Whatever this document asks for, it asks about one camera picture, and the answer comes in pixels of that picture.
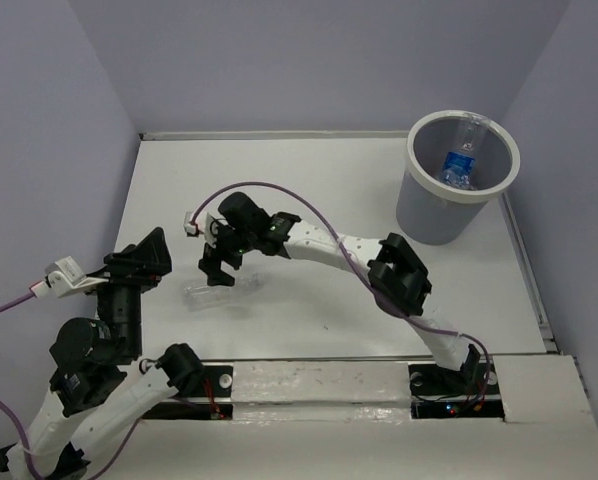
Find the blue label plastic bottle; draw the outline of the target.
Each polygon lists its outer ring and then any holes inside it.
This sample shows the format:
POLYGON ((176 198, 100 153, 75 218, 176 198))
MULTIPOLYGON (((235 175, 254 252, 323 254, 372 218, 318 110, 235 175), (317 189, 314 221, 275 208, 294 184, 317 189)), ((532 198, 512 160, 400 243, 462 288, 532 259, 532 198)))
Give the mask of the blue label plastic bottle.
POLYGON ((476 159, 471 155, 450 151, 447 153, 437 179, 460 190, 474 190, 471 174, 476 159))

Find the crushed clear plastic bottle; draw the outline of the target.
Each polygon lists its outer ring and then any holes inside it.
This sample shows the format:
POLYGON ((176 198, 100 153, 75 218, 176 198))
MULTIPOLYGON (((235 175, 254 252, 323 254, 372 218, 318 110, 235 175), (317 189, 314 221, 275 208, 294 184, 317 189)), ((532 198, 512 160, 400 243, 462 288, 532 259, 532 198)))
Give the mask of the crushed clear plastic bottle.
POLYGON ((191 311, 230 305, 265 285, 265 277, 258 274, 238 276, 233 286, 208 286, 205 281, 193 280, 182 285, 184 304, 191 311))

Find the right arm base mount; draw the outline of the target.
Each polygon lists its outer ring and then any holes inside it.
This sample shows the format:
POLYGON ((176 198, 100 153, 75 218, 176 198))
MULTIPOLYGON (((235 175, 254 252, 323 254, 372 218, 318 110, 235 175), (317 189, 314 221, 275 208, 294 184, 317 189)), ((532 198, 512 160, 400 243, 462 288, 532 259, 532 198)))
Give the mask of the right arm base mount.
POLYGON ((415 363, 408 372, 414 420, 505 419, 495 366, 483 360, 474 345, 459 371, 415 363))

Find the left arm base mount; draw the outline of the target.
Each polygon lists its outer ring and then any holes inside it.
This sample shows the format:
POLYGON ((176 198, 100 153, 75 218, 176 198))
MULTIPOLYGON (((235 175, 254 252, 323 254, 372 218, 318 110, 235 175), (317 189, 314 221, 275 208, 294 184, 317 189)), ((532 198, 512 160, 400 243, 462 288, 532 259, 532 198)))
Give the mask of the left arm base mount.
POLYGON ((227 421, 233 416, 234 365, 206 363, 205 377, 187 397, 175 395, 161 401, 143 420, 227 421))

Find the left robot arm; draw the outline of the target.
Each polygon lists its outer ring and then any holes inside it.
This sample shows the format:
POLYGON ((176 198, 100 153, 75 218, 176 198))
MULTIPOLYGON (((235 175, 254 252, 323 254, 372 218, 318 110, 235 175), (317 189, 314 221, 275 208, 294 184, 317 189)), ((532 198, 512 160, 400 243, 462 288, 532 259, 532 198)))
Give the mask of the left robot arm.
POLYGON ((162 400, 188 396, 204 366, 186 343, 173 344, 119 396, 123 368, 142 349, 141 296, 172 271, 165 233, 156 227, 139 243, 105 256, 87 274, 72 257, 50 264, 31 292, 58 298, 83 293, 96 299, 94 318, 74 317, 59 329, 49 353, 56 369, 42 406, 17 443, 0 448, 0 472, 14 479, 80 479, 94 448, 162 400))

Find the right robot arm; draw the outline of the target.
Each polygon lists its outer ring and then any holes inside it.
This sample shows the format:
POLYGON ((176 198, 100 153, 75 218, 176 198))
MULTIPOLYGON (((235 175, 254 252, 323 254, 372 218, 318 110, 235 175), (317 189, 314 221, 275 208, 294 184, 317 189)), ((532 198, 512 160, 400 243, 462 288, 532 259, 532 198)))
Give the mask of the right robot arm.
POLYGON ((210 286, 233 286, 234 278, 223 267, 240 269, 244 256, 253 251, 335 268, 354 275, 380 310, 411 326, 430 351, 447 390, 461 392, 470 386, 480 363, 492 367, 480 340, 424 317, 432 292, 429 271, 399 234, 383 239, 343 235, 327 221, 313 225, 292 213, 269 214, 243 192, 227 196, 216 215, 203 208, 187 214, 184 229, 187 236, 205 241, 198 267, 210 286))

